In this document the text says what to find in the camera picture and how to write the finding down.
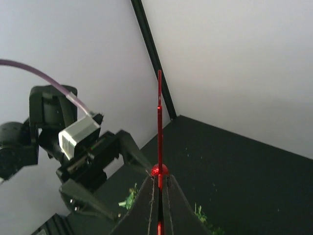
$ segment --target red sphere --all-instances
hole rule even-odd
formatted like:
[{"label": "red sphere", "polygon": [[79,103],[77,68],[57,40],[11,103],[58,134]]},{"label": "red sphere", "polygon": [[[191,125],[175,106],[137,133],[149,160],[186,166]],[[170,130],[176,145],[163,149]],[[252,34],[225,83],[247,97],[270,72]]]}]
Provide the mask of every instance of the red sphere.
[{"label": "red sphere", "polygon": [[[163,172],[162,172],[162,175],[169,175],[169,171],[168,171],[168,168],[166,167],[166,165],[162,164],[163,166]],[[151,170],[151,175],[152,176],[155,176],[155,175],[158,175],[158,164],[155,164],[153,167],[152,167],[152,170]]]}]

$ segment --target gray wall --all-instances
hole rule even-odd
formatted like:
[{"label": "gray wall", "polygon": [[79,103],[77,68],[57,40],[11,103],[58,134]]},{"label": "gray wall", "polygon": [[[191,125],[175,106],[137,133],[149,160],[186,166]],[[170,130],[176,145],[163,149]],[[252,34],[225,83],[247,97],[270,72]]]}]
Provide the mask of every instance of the gray wall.
[{"label": "gray wall", "polygon": [[[124,129],[139,146],[157,133],[157,83],[130,1],[1,1],[0,22],[0,57],[75,86],[91,109],[105,114],[102,131]],[[0,77],[0,123],[23,122],[30,89],[46,83],[7,67]],[[58,167],[41,151],[38,166],[0,186],[1,235],[30,234],[54,213],[68,213]]]},{"label": "gray wall", "polygon": [[313,158],[313,2],[143,0],[179,114]]}]

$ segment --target black table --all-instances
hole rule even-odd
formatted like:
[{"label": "black table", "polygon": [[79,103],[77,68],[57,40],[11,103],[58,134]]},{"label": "black table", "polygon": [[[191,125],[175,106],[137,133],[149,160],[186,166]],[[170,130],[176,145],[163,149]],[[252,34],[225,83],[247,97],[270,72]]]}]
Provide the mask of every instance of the black table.
[{"label": "black table", "polygon": [[[156,138],[142,151],[157,163]],[[313,234],[313,160],[180,116],[164,128],[164,163],[191,207],[201,205],[227,235]],[[144,178],[123,166],[96,196],[125,214],[118,202]],[[74,214],[67,220],[76,235],[114,227]]]}]

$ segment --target cable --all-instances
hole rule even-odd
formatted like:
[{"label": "cable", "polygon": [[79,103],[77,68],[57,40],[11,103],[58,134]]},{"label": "cable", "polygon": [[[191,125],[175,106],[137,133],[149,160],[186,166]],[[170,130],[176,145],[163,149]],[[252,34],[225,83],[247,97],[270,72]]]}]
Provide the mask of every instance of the cable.
[{"label": "cable", "polygon": [[31,67],[29,65],[26,65],[17,61],[4,60],[4,59],[0,59],[0,66],[1,65],[19,68],[19,69],[31,72],[41,77],[42,79],[50,83],[53,87],[58,89],[62,94],[64,94],[70,102],[72,102],[75,106],[77,106],[77,108],[80,108],[82,111],[84,111],[86,115],[92,116],[94,114],[79,98],[77,98],[77,96],[75,96],[72,92],[69,92],[66,88],[64,88],[61,84],[59,84],[53,78],[49,77],[47,74],[39,71],[38,69],[35,69],[34,67]]}]

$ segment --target black vertical beam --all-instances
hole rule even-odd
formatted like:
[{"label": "black vertical beam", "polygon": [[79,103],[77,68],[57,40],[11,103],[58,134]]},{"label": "black vertical beam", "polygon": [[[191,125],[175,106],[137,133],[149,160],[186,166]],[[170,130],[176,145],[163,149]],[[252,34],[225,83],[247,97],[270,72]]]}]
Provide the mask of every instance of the black vertical beam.
[{"label": "black vertical beam", "polygon": [[166,83],[166,79],[165,79],[165,75],[161,66],[161,62],[157,54],[156,45],[153,41],[153,37],[150,31],[146,13],[143,9],[141,0],[131,0],[131,1],[133,4],[133,8],[134,8],[134,11],[135,11],[138,23],[139,23],[139,27],[140,27],[143,39],[145,41],[145,44],[148,50],[148,54],[151,59],[151,63],[153,65],[153,69],[156,74],[156,78],[157,78],[157,71],[162,70],[162,95],[163,95],[164,102],[167,108],[167,112],[170,116],[170,119],[174,120],[175,118],[177,118],[176,111],[175,111],[174,104],[170,95],[170,91]]}]

